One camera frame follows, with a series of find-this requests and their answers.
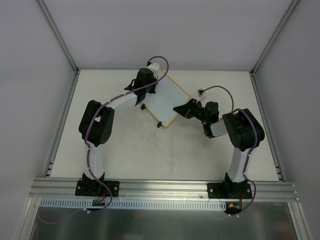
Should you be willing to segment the white whiteboard yellow frame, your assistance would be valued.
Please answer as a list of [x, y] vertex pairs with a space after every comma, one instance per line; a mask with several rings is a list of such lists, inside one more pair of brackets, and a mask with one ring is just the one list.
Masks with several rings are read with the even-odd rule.
[[191, 96], [180, 87], [170, 76], [166, 75], [155, 87], [155, 94], [147, 94], [142, 104], [162, 122], [162, 127], [168, 127], [178, 116], [173, 108], [186, 104]]

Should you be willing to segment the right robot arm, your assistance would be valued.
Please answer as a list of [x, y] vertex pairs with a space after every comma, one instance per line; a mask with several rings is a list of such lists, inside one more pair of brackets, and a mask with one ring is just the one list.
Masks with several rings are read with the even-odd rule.
[[221, 183], [208, 183], [209, 199], [252, 199], [253, 192], [246, 177], [250, 154], [265, 139], [265, 132], [249, 109], [238, 109], [219, 118], [219, 104], [209, 101], [202, 106], [191, 99], [173, 110], [186, 119], [196, 118], [202, 123], [209, 139], [228, 135], [233, 145], [230, 167]]

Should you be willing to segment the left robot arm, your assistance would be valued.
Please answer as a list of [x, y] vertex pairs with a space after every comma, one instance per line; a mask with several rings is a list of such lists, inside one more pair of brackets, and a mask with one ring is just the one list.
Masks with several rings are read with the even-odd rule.
[[104, 191], [104, 160], [100, 146], [105, 144], [112, 133], [115, 108], [120, 104], [137, 105], [147, 94], [156, 92], [156, 85], [163, 77], [159, 77], [160, 66], [152, 63], [140, 68], [135, 79], [124, 88], [124, 92], [104, 104], [90, 100], [85, 108], [78, 130], [86, 145], [86, 169], [82, 174], [82, 182], [93, 195]]

